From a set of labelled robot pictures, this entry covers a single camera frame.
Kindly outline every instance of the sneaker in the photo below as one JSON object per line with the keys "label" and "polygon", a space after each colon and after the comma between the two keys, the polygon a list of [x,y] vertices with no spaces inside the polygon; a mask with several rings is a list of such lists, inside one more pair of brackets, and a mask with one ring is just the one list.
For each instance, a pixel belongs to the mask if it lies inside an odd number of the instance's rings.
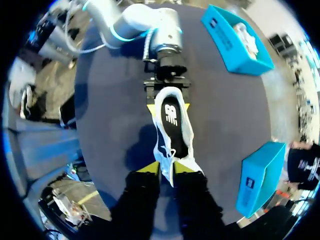
{"label": "sneaker", "polygon": [[194,132],[180,89],[164,87],[157,94],[154,104],[152,120],[157,131],[157,141],[153,154],[155,160],[160,162],[162,174],[173,187],[175,161],[195,172],[203,171],[194,158]]}

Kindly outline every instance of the table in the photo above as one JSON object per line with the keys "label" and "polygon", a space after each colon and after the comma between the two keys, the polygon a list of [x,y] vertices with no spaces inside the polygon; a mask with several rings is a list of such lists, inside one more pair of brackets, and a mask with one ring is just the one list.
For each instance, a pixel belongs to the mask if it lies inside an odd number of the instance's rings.
{"label": "table", "polygon": [[[236,200],[242,160],[271,138],[269,108],[260,77],[229,73],[201,23],[204,9],[163,4],[178,11],[183,30],[185,77],[191,80],[188,115],[194,131],[194,156],[208,188],[223,207],[226,224],[239,220]],[[101,44],[91,25],[83,47]],[[122,49],[102,48],[79,57],[75,115],[79,141],[92,180],[112,207],[130,171],[154,161],[156,130],[146,106],[142,62],[144,40]],[[162,178],[152,239],[182,239],[173,189]]]}

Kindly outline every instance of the wall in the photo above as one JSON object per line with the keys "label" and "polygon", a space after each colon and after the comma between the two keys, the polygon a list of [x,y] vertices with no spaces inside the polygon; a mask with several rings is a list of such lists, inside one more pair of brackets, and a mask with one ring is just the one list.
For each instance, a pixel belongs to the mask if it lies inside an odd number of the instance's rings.
{"label": "wall", "polygon": [[295,44],[305,38],[299,22],[278,0],[255,0],[245,11],[267,38],[287,33]]}

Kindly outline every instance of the white robotic arm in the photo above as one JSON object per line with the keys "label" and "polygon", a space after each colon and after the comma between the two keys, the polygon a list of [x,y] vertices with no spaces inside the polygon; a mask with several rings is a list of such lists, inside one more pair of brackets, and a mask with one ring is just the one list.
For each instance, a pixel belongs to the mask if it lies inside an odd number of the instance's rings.
{"label": "white robotic arm", "polygon": [[[104,46],[118,49],[125,43],[139,38],[142,33],[146,33],[144,61],[150,61],[148,57],[151,52],[157,58],[152,59],[151,62],[158,62],[160,67],[165,67],[162,69],[165,69],[166,75],[169,72],[172,76],[180,76],[187,70],[183,66],[180,55],[182,30],[178,13],[175,10],[171,8],[153,9],[137,3],[128,6],[121,13],[115,0],[78,0],[78,2],[83,6],[82,10],[89,13],[100,31],[103,45],[96,49]],[[80,52],[89,53],[92,52],[92,49]],[[167,69],[168,66],[173,65],[175,66],[174,71],[171,71],[172,68]]]}

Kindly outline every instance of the person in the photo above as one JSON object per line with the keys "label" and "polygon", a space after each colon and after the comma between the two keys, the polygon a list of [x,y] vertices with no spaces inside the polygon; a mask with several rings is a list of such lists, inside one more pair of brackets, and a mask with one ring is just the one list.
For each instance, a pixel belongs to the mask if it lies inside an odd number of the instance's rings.
{"label": "person", "polygon": [[[108,223],[108,239],[150,239],[162,175],[174,188],[184,240],[229,238],[222,220],[223,209],[211,196],[208,180],[194,158],[194,132],[182,92],[176,87],[164,87],[154,102],[155,161],[126,177],[124,192],[110,209],[112,220]],[[90,238],[98,239],[99,235],[105,234],[106,227],[99,226],[93,231],[95,237],[90,234]]]}
{"label": "person", "polygon": [[300,74],[301,74],[302,69],[298,68],[297,70],[295,70],[294,75],[295,75],[295,82],[292,84],[293,86],[300,85]]}
{"label": "person", "polygon": [[289,148],[287,183],[298,190],[314,190],[320,179],[320,146],[315,143],[293,141]]}
{"label": "person", "polygon": [[[117,204],[110,209],[112,220],[93,219],[83,226],[76,239],[149,240],[161,175],[156,161],[125,179],[126,187]],[[174,166],[174,192],[179,228],[184,240],[229,239],[222,220],[222,208],[217,205],[207,187],[207,178],[201,171],[194,172],[179,162]]]}

